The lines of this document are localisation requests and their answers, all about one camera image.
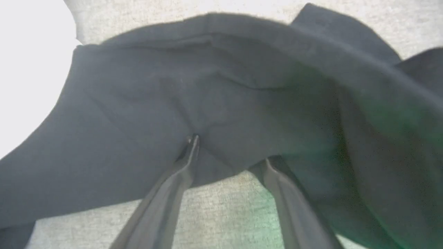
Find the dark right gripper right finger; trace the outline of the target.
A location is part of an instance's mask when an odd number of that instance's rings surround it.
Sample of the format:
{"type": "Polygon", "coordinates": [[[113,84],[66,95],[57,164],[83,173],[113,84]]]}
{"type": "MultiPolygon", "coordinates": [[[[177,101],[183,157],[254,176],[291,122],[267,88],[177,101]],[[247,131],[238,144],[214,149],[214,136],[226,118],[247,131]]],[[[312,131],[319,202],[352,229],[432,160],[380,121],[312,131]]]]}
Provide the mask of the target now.
{"type": "Polygon", "coordinates": [[[274,198],[284,249],[344,249],[283,158],[268,157],[249,171],[274,198]]]}

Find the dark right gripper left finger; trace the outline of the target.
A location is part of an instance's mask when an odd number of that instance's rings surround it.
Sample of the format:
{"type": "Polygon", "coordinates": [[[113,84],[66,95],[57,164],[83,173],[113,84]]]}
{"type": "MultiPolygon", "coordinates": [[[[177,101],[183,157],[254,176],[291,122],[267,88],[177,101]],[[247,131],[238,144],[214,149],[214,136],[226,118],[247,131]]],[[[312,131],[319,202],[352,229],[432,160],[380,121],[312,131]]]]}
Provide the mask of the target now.
{"type": "Polygon", "coordinates": [[[172,249],[184,192],[195,178],[200,148],[193,134],[179,157],[139,203],[109,249],[172,249]]]}

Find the white shirt with black sleeves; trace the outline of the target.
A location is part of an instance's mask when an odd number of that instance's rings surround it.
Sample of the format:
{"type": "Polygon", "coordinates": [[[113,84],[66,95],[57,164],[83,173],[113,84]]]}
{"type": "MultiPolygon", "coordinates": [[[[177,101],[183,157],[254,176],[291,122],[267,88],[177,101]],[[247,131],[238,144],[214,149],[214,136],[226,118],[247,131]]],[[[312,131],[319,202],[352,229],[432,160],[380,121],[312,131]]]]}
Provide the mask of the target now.
{"type": "Polygon", "coordinates": [[[313,4],[289,25],[214,13],[76,48],[54,109],[0,159],[0,249],[143,200],[193,134],[191,187],[281,157],[334,234],[443,249],[443,47],[401,60],[313,4]]]}

